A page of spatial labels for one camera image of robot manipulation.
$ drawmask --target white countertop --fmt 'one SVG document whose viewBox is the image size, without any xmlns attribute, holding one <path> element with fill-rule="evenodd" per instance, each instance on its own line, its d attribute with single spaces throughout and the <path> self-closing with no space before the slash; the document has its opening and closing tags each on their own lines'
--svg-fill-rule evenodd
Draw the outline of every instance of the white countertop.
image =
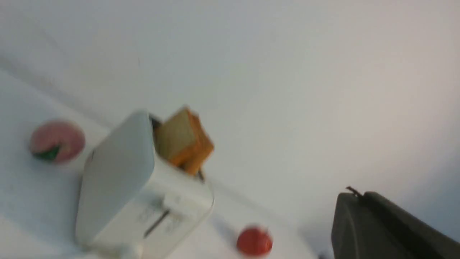
<svg viewBox="0 0 460 259">
<path fill-rule="evenodd" d="M 98 258 L 74 244 L 74 224 L 83 161 L 109 129 L 2 71 L 0 85 L 0 259 Z M 33 129 L 51 118 L 74 120 L 86 134 L 83 153 L 64 166 L 37 161 L 27 150 Z M 267 226 L 273 235 L 266 258 L 317 258 L 290 226 L 220 186 L 214 191 L 210 218 L 168 259 L 242 258 L 235 238 L 251 223 Z"/>
</svg>

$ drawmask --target white toaster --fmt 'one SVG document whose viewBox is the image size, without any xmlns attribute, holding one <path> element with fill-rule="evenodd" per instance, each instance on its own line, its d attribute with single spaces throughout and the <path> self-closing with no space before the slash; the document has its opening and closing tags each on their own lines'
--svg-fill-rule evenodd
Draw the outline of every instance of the white toaster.
<svg viewBox="0 0 460 259">
<path fill-rule="evenodd" d="M 214 195 L 203 178 L 156 153 L 159 125 L 148 112 L 135 112 L 88 158 L 75 228 L 81 246 L 161 259 L 211 213 Z"/>
</svg>

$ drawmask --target red tomato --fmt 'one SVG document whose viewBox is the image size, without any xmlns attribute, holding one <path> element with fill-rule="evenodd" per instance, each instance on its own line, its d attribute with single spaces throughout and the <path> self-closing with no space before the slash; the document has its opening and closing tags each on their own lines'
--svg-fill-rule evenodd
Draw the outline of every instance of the red tomato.
<svg viewBox="0 0 460 259">
<path fill-rule="evenodd" d="M 270 253 L 273 240 L 266 229 L 258 226 L 247 227 L 236 242 L 238 250 L 248 256 L 262 256 Z"/>
</svg>

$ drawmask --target green leaf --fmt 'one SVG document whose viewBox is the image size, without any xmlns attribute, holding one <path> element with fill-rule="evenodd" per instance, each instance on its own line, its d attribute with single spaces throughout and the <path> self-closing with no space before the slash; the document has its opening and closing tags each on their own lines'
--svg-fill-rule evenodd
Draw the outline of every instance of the green leaf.
<svg viewBox="0 0 460 259">
<path fill-rule="evenodd" d="M 44 161 L 52 162 L 58 156 L 60 148 L 61 146 L 55 146 L 50 150 L 46 150 L 41 153 L 34 153 L 34 157 Z"/>
</svg>

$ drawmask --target toast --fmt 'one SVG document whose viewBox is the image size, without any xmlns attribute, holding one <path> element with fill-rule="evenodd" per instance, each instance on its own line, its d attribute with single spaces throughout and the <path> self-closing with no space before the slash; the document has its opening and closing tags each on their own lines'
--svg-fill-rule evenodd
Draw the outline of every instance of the toast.
<svg viewBox="0 0 460 259">
<path fill-rule="evenodd" d="M 187 174 L 196 176 L 204 161 L 214 151 L 214 144 L 202 129 L 200 118 L 198 118 L 196 115 L 193 115 L 193 120 L 199 131 L 198 137 L 200 139 L 201 148 L 196 151 L 193 156 L 190 157 L 184 164 L 182 164 L 181 167 Z"/>
<path fill-rule="evenodd" d="M 158 154 L 174 166 L 189 161 L 202 147 L 202 129 L 196 123 L 187 107 L 170 117 L 155 130 L 155 148 Z"/>
</svg>

